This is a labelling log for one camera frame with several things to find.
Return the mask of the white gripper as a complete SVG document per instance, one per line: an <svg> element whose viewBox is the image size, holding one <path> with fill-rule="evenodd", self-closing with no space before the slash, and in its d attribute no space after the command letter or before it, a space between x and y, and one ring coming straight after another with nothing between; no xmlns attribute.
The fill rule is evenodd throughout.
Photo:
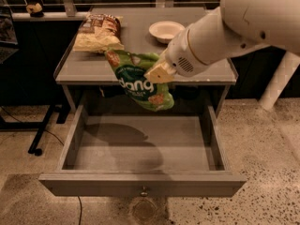
<svg viewBox="0 0 300 225"><path fill-rule="evenodd" d="M144 77L150 83L170 83L176 72L184 77L192 77L208 69L191 50L188 35L189 28L178 33L168 44L166 61L158 60L144 73Z"/></svg>

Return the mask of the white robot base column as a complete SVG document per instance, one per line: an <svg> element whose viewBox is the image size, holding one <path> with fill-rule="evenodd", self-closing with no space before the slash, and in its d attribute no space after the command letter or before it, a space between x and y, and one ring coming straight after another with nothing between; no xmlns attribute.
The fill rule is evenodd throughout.
<svg viewBox="0 0 300 225"><path fill-rule="evenodd" d="M291 52L286 52L282 57L272 79L266 86L259 104L267 111L271 110L277 102L279 96L300 66L300 56Z"/></svg>

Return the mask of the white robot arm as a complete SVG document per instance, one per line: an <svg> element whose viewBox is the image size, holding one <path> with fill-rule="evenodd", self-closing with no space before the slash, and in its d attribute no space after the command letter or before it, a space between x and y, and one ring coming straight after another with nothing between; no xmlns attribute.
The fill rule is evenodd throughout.
<svg viewBox="0 0 300 225"><path fill-rule="evenodd" d="M300 0L220 0L169 43L144 77L168 83L192 77L210 65L273 46L300 54Z"/></svg>

